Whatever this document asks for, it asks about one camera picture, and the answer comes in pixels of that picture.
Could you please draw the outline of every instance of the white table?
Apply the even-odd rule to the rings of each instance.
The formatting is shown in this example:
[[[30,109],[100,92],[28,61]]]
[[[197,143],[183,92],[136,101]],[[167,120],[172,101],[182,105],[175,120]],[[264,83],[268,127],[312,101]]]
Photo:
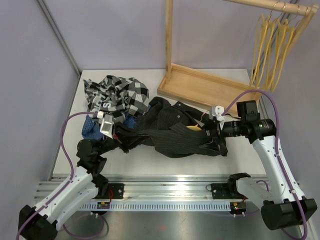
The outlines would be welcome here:
[[[204,69],[204,71],[249,83],[246,69]],[[100,82],[106,75],[118,77],[135,77],[149,89],[149,97],[157,96],[157,88],[165,75],[164,69],[143,70],[84,70],[74,97],[71,114],[87,111],[83,79]],[[176,101],[168,99],[171,104]],[[81,131],[85,115],[76,116],[69,121],[64,135],[66,151],[73,164],[79,160],[76,157],[77,144],[83,139]],[[169,158],[151,146],[140,145],[123,153],[120,149],[105,153],[107,162],[102,174],[119,177],[165,177],[165,176],[221,176],[246,172],[259,176],[265,175],[262,162],[249,141],[244,137],[226,139],[228,154],[223,156],[192,155],[184,158]],[[62,149],[59,150],[53,174],[69,174],[70,167]]]

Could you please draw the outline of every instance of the perforated metal strip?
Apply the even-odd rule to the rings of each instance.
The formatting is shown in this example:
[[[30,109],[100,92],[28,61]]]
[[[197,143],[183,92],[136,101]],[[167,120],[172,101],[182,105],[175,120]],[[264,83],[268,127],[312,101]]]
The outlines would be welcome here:
[[[110,209],[99,209],[97,201],[84,204],[80,211],[139,211],[139,212],[229,212],[229,202],[122,202],[113,201]]]

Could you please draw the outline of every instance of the gray floor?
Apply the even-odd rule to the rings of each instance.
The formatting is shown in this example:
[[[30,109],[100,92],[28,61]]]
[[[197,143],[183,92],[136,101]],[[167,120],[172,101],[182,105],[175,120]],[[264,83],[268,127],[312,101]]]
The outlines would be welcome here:
[[[102,240],[286,240],[281,230],[270,231],[264,225],[261,214],[237,217],[229,213],[212,212],[108,212]],[[81,215],[87,215],[75,221]],[[66,223],[68,229],[79,236],[94,235],[101,227],[101,219],[77,212]],[[299,237],[297,228],[289,232]],[[57,240],[74,240],[61,230]]]

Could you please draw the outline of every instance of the wooden rack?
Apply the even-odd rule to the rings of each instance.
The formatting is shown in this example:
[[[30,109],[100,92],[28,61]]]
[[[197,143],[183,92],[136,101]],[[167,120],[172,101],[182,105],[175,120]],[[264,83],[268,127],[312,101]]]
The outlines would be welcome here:
[[[298,39],[307,28],[319,8],[319,5],[317,4],[313,4],[311,6],[298,6],[297,4],[274,0],[225,1],[304,16],[294,31],[287,53],[289,53],[297,43]],[[211,106],[216,105],[226,108],[240,93],[253,89],[253,87],[250,87],[249,85],[236,82],[232,79],[226,79],[225,77],[215,76],[172,63],[172,20],[173,0],[166,0],[165,76],[157,89],[159,95],[186,102],[203,109],[209,109]],[[249,93],[241,97],[239,101],[258,101],[260,96],[261,95],[259,93]],[[231,114],[237,114],[237,106],[233,105],[229,112]]]

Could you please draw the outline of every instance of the wooden base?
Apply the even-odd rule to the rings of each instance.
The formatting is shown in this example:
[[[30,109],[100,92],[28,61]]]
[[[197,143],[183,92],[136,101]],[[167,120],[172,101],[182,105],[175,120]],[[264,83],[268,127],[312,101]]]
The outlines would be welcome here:
[[[217,105],[227,108],[239,94],[249,89],[253,87],[189,67],[171,64],[170,79],[165,75],[157,92],[160,96],[209,110],[211,106]],[[258,101],[260,96],[260,93],[248,93],[238,102]],[[229,113],[237,115],[236,104],[230,108]]]

